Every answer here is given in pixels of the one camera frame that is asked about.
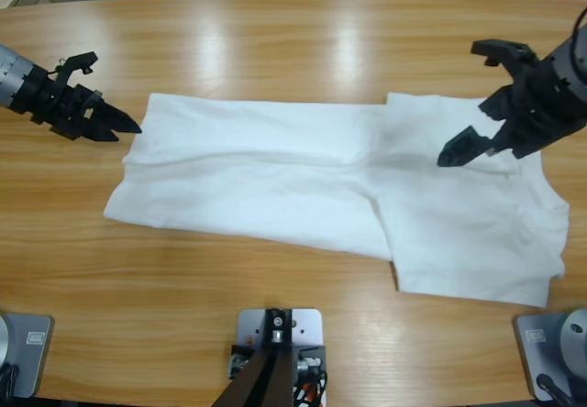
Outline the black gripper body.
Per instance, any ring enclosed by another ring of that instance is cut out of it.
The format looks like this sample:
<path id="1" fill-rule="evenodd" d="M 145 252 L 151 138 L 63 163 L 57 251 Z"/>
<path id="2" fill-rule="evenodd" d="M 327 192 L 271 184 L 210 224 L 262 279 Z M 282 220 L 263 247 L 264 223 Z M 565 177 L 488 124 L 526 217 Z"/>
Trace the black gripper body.
<path id="1" fill-rule="evenodd" d="M 10 110 L 30 113 L 30 121 L 47 123 L 50 131 L 69 140 L 88 138 L 94 105 L 79 105 L 75 87 L 60 87 L 41 69 L 33 69 L 20 89 L 13 94 Z"/>
<path id="2" fill-rule="evenodd" d="M 586 126 L 586 80 L 570 65 L 543 60 L 514 77 L 511 111 L 493 137 L 493 151 L 518 159 Z"/>

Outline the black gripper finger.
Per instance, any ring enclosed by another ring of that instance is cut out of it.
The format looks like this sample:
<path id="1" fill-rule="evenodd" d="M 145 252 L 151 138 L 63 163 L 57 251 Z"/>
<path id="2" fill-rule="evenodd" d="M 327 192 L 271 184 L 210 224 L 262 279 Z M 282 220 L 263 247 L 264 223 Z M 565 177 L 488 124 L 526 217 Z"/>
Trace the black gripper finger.
<path id="1" fill-rule="evenodd" d="M 468 126 L 450 139 L 439 152 L 437 165 L 441 168 L 462 167 L 493 147 L 493 139 L 480 135 Z"/>
<path id="2" fill-rule="evenodd" d="M 100 105 L 104 101 L 102 92 L 92 91 L 82 85 L 75 86 L 75 93 L 79 105 Z"/>
<path id="3" fill-rule="evenodd" d="M 511 86 L 503 86 L 479 104 L 479 109 L 494 121 L 505 120 L 511 111 Z"/>
<path id="4" fill-rule="evenodd" d="M 104 101 L 98 102 L 90 117 L 88 138 L 96 142 L 114 142 L 118 141 L 116 132 L 140 134 L 142 130 L 125 112 Z"/>

